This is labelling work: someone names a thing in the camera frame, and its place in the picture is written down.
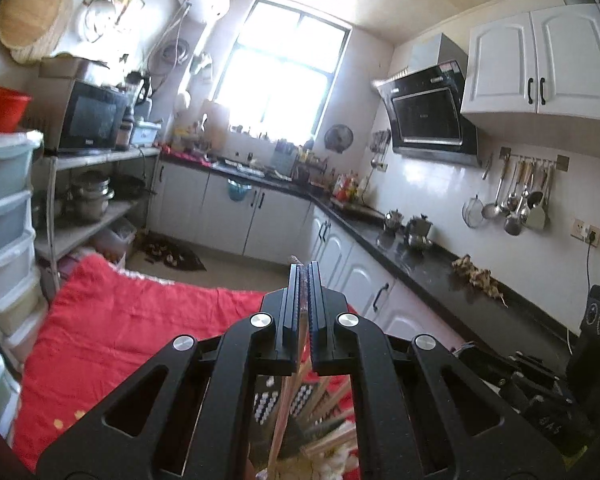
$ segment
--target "countertop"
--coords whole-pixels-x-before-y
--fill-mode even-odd
[[[500,284],[500,290],[508,306],[472,287],[453,271],[451,262],[458,257],[455,254],[439,246],[424,252],[405,247],[400,235],[387,236],[381,225],[345,216],[333,209],[328,198],[315,196],[293,183],[247,175],[231,166],[210,168],[174,155],[162,154],[160,158],[310,200],[462,338],[503,357],[516,351],[539,357],[547,367],[564,373],[570,357],[564,326],[504,284]]]

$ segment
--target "red cloth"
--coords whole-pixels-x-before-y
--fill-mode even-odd
[[[89,256],[72,272],[40,329],[22,379],[13,450],[34,471],[40,454],[81,412],[171,339],[220,335],[259,311],[264,292],[163,285],[115,272]],[[333,378],[333,391],[344,380]],[[351,406],[348,395],[341,408]]]

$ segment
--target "floor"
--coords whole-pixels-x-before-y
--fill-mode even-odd
[[[250,258],[232,256],[205,248],[196,248],[195,252],[206,270],[187,272],[170,269],[160,262],[152,264],[146,260],[142,251],[137,251],[128,260],[126,268],[164,280],[206,288],[221,287],[229,290],[271,292],[285,288],[288,283],[288,267],[258,262]]]

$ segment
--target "window pane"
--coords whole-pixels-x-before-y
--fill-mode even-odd
[[[278,81],[262,129],[273,139],[304,144],[313,133],[328,80],[323,74],[286,63]]]
[[[238,43],[284,56],[299,18],[298,12],[260,2],[244,24]]]
[[[263,54],[238,49],[224,73],[217,101],[231,110],[231,124],[259,124],[280,62]]]
[[[345,31],[305,16],[290,46],[291,59],[335,72]]]

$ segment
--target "window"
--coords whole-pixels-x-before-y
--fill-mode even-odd
[[[303,144],[314,136],[348,29],[257,0],[216,91],[231,124]]]

